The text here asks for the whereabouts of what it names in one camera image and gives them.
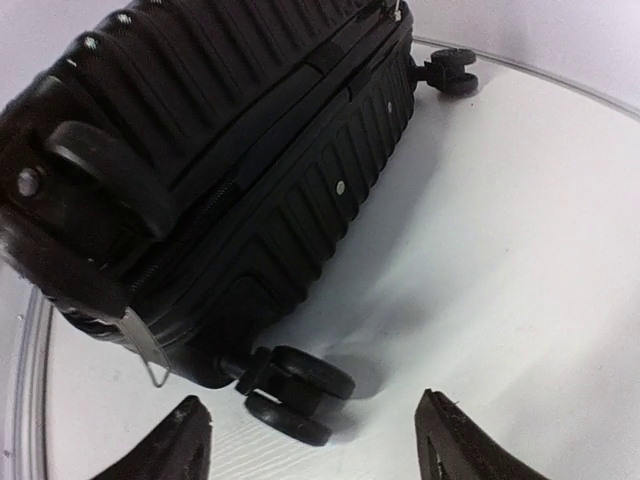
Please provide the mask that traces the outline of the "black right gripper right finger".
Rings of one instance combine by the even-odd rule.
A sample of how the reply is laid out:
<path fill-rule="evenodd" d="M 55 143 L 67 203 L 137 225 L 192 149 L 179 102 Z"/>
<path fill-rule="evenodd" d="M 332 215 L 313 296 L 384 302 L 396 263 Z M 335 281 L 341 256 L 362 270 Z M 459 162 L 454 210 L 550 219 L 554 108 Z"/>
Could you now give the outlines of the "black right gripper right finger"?
<path fill-rule="evenodd" d="M 440 391 L 424 391 L 414 424 L 423 479 L 544 478 L 502 448 Z"/>

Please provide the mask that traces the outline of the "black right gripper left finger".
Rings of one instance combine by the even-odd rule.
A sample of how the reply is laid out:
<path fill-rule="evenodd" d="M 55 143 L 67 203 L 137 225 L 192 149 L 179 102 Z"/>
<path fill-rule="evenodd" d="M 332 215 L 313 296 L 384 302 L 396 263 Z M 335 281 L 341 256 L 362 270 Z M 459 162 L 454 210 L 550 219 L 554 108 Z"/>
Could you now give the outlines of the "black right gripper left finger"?
<path fill-rule="evenodd" d="M 211 414 L 197 396 L 189 395 L 95 479 L 207 479 L 211 443 Z"/>

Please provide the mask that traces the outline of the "black ribbed hard suitcase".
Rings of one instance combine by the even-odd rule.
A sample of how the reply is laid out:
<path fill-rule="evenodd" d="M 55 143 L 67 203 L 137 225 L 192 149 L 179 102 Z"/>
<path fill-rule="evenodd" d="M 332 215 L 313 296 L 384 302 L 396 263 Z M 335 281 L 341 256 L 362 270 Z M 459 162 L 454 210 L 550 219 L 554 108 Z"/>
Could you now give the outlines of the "black ribbed hard suitcase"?
<path fill-rule="evenodd" d="M 294 311 L 406 129 L 419 83 L 478 87 L 473 51 L 411 54 L 404 1 L 134 1 L 1 114 L 1 259 L 78 330 L 311 446 L 353 378 L 255 339 Z"/>

